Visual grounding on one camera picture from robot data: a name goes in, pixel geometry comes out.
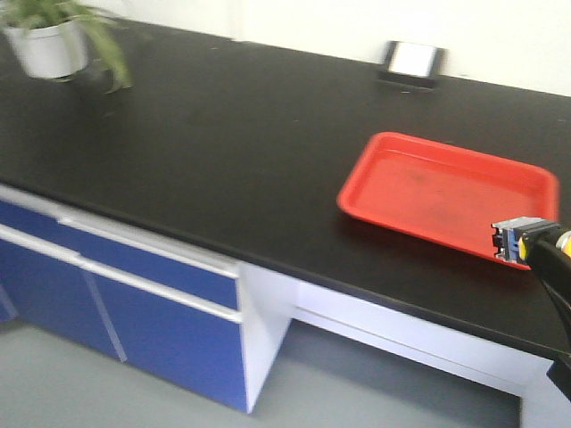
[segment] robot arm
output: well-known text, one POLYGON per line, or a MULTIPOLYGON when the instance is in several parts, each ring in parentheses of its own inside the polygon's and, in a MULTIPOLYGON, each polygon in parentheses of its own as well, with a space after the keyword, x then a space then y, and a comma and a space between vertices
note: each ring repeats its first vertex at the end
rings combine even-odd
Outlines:
MULTIPOLYGON (((496 257, 531 268, 555 305, 571 343, 571 230, 554 221, 527 217, 492 227, 496 257)), ((547 375, 571 401, 571 356, 559 356, 547 375)))

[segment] tray rim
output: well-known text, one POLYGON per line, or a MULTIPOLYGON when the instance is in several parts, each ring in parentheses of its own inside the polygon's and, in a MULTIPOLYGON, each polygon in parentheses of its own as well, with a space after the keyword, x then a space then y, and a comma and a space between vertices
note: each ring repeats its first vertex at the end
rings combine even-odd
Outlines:
MULTIPOLYGON (((462 156, 468 156, 468 157, 472 157, 472 158, 476 157, 476 158, 480 158, 480 159, 485 159, 487 161, 497 161, 499 164, 503 164, 503 165, 508 163, 510 165, 513 165, 513 166, 519 168, 519 169, 526 169, 528 173, 533 173, 536 176, 541 176, 545 182, 545 187, 542 189, 542 191, 545 193, 544 199, 547 202, 547 204, 545 206, 542 206, 542 209, 546 213, 547 212, 550 213, 549 215, 545 216, 547 219, 556 220, 556 221, 559 219, 559 180, 558 180, 557 176, 555 176, 551 171, 549 171, 543 167, 539 167, 539 166, 536 166, 533 164, 525 163, 525 162, 522 162, 519 160, 504 158, 501 156, 496 156, 496 155, 485 153, 485 152, 478 152, 475 150, 466 149, 466 148, 458 147, 458 146, 451 145, 451 144, 440 143, 440 142, 437 142, 434 140, 428 140, 428 139, 421 138, 418 136, 411 136, 411 135, 407 135, 407 134, 403 134, 403 133, 399 133, 399 132, 393 132, 393 131, 385 131, 385 132, 379 132, 377 134, 374 134, 372 137, 369 138, 367 145, 365 146, 365 148, 361 152, 360 157, 355 162, 355 164, 352 168, 352 171, 350 172, 349 176, 346 178, 340 192, 338 193, 338 195, 336 197, 336 203, 337 203, 337 206, 339 207, 339 209, 342 210, 343 212, 345 212, 346 214, 348 214, 354 218, 357 218, 359 220, 366 221, 366 222, 373 224, 373 225, 382 226, 382 227, 385 227, 385 228, 388 228, 391 230, 395 230, 395 231, 398 231, 398 232, 406 234, 406 235, 415 236, 417 238, 420 238, 420 239, 423 239, 423 240, 426 240, 426 241, 429 241, 432 243, 438 243, 440 245, 443 245, 443 246, 446 246, 449 248, 453 248, 453 249, 458 250, 458 251, 463 251, 463 252, 472 254, 474 256, 483 258, 483 259, 495 261, 497 263, 507 265, 507 266, 510 266, 513 268, 529 269, 529 267, 526 265, 507 262, 505 260, 498 259, 498 258, 494 257, 492 254, 490 254, 490 255, 483 254, 480 251, 470 250, 469 248, 466 248, 466 247, 454 245, 451 243, 446 243, 446 242, 443 242, 442 240, 438 240, 436 238, 433 238, 433 237, 430 237, 427 235, 423 235, 422 233, 415 233, 414 231, 402 229, 402 228, 397 227, 396 225, 391 224, 391 223, 385 223, 382 221, 374 220, 369 215, 366 215, 365 213, 363 213, 362 210, 360 210, 359 208, 356 208, 352 204, 350 204, 348 200, 353 195, 353 191, 355 190, 356 185, 358 183, 360 183, 360 181, 362 180, 362 178, 363 178, 362 176, 363 176, 363 174, 365 174, 364 171, 366 170, 367 166, 371 162, 372 158, 378 153, 378 146, 381 145, 383 140, 388 138, 388 137, 397 138, 399 140, 406 140, 409 142, 413 142, 415 144, 422 144, 422 145, 425 145, 428 147, 445 150, 447 152, 454 152, 454 153, 457 153, 457 154, 462 155, 462 156)), ((398 152, 398 153, 408 154, 405 151, 398 152)), ((432 158, 415 156, 414 154, 411 154, 410 156, 416 157, 419 159, 424 159, 427 161, 432 161, 432 158)), ((453 166, 449 162, 439 162, 439 163, 442 165, 447 165, 447 166, 451 166, 451 167, 453 166)), ((475 171, 475 172, 481 174, 481 171, 477 171, 477 170, 473 170, 473 169, 471 169, 471 171, 475 171)))

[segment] white wall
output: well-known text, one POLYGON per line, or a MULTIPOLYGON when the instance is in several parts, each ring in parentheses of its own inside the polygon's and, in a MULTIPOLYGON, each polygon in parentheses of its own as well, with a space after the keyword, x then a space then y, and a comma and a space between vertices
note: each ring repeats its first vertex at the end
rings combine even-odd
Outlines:
POLYGON ((94 0, 131 19, 378 62, 386 40, 449 50, 444 74, 571 95, 569 0, 94 0))

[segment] gray floor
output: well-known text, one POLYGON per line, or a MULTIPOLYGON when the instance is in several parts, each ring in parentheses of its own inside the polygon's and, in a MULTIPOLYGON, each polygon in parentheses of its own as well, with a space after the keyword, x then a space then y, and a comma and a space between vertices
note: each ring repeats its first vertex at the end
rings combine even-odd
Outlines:
POLYGON ((516 397, 294 322, 247 416, 32 325, 0 325, 0 428, 510 428, 518 406, 516 397))

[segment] green leaves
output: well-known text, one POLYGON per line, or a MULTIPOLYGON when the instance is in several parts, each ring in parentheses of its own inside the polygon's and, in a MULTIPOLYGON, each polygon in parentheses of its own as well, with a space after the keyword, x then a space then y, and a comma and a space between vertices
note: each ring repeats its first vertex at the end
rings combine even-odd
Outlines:
POLYGON ((103 70, 113 76, 110 92, 131 87, 132 81, 123 51, 108 27, 116 22, 104 11, 85 6, 77 0, 4 0, 0 8, 0 25, 29 31, 76 21, 93 43, 103 70))

